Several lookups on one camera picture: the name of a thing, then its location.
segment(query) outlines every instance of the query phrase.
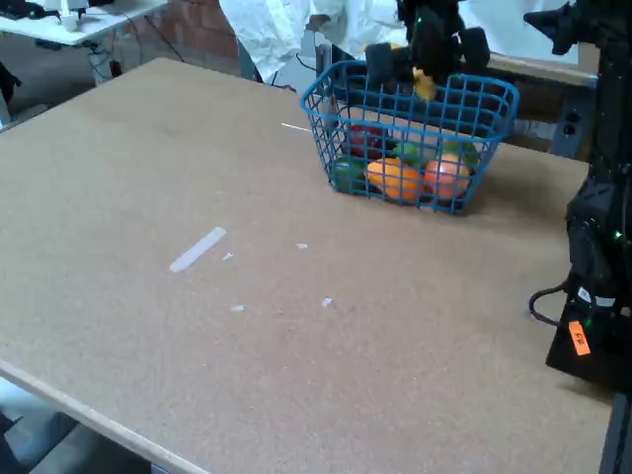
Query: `table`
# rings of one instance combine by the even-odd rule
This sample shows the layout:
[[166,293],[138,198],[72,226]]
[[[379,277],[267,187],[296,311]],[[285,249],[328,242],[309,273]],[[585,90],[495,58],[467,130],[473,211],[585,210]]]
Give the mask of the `table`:
[[594,45],[580,43],[579,63],[523,59],[493,53],[489,67],[529,77],[593,88],[598,71],[599,51]]
[[332,192],[282,123],[157,60],[5,133],[0,375],[173,472],[596,472],[609,400],[526,316],[586,164],[501,145],[453,217]]
[[564,103],[549,151],[576,158],[584,136],[593,132],[598,63],[599,50],[593,44],[580,43],[577,65],[492,54],[489,67],[532,82],[563,86]]
[[[93,69],[93,76],[97,85],[112,78],[110,70],[111,53],[105,44],[108,32],[120,28],[138,17],[144,17],[156,10],[166,7],[169,0],[117,0],[116,3],[104,7],[89,8],[82,17],[79,30],[67,32],[55,17],[46,17],[40,20],[9,20],[0,17],[0,32],[13,33],[31,37],[36,40],[46,40],[80,46],[91,41],[94,47],[89,51],[89,60]],[[19,121],[30,119],[40,114],[45,108],[37,108],[28,112],[19,119],[11,118],[6,109],[6,104],[0,99],[0,130],[13,126]]]
[[116,0],[112,5],[89,8],[76,32],[64,30],[54,17],[18,21],[0,17],[0,32],[78,46],[87,40],[100,40],[111,30],[164,8],[168,3],[168,0]]

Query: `orange tag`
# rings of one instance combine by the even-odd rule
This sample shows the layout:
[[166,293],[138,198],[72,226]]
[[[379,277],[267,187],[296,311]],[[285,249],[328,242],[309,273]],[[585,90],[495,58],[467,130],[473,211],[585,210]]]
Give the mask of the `orange tag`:
[[571,338],[573,338],[573,344],[575,345],[575,352],[578,356],[587,356],[591,353],[589,342],[586,340],[584,334],[584,328],[579,321],[571,321],[569,323],[569,331],[571,332]]

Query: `green fruit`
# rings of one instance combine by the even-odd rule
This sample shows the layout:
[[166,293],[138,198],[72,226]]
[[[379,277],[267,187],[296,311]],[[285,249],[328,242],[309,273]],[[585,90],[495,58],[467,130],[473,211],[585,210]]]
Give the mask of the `green fruit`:
[[334,162],[331,171],[331,179],[336,191],[352,193],[354,191],[365,191],[366,183],[364,177],[364,163],[356,160],[340,158]]
[[478,154],[478,150],[474,146],[474,143],[467,141],[447,140],[443,144],[443,153],[454,153],[455,155],[460,156],[465,164],[471,169],[475,169],[481,161],[481,157]]
[[424,158],[420,146],[415,143],[400,143],[393,148],[391,154],[397,156],[406,165],[416,170],[423,168],[428,162],[428,160]]

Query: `black equipment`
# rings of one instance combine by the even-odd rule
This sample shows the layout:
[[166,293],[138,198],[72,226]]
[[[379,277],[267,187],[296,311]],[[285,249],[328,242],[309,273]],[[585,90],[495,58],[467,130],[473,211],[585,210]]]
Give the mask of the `black equipment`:
[[0,0],[0,17],[9,20],[41,18],[44,14],[45,9],[37,3],[26,2],[25,0]]
[[[398,0],[409,46],[368,48],[371,82],[410,81],[413,66],[437,83],[463,67],[482,69],[485,34],[464,28],[458,1]],[[601,52],[590,169],[566,215],[571,269],[556,289],[567,300],[546,363],[632,393],[632,1],[577,0],[524,19],[552,39],[555,54],[578,41]]]
[[[546,363],[632,393],[632,2],[578,0],[524,19],[553,40],[555,54],[578,41],[601,52],[589,173],[568,205],[571,270],[567,301]],[[581,324],[590,353],[578,355],[569,326]]]
[[366,65],[371,82],[411,82],[414,66],[437,84],[444,84],[448,75],[461,70],[461,57],[468,70],[484,68],[490,60],[485,32],[481,28],[465,28],[458,14],[458,1],[398,0],[398,16],[406,25],[408,46],[370,45],[366,49]]

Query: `white tape piece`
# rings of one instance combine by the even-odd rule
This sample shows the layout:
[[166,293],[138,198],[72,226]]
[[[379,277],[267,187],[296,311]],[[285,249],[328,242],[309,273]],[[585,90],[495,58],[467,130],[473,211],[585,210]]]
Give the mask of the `white tape piece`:
[[295,130],[303,130],[303,131],[312,131],[309,128],[303,128],[302,126],[290,125],[289,123],[282,123],[281,125],[287,126],[289,128],[294,128]]
[[187,252],[178,257],[176,261],[171,264],[169,270],[176,274],[177,272],[181,272],[182,270],[188,268],[193,262],[201,257],[204,252],[219,242],[224,235],[226,235],[226,231],[224,229],[221,227],[215,227],[213,230],[208,232],[208,234],[199,239],[199,241]]

